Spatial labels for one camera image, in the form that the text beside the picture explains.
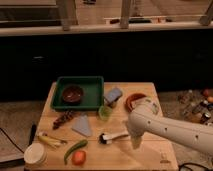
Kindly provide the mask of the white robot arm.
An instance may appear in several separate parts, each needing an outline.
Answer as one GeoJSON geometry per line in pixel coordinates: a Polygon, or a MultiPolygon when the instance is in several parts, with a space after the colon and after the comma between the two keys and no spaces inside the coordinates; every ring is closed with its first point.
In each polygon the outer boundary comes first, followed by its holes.
{"type": "Polygon", "coordinates": [[[158,112],[159,105],[155,100],[142,98],[126,121],[129,135],[141,138],[145,132],[149,132],[213,156],[212,126],[162,117],[158,112]]]}

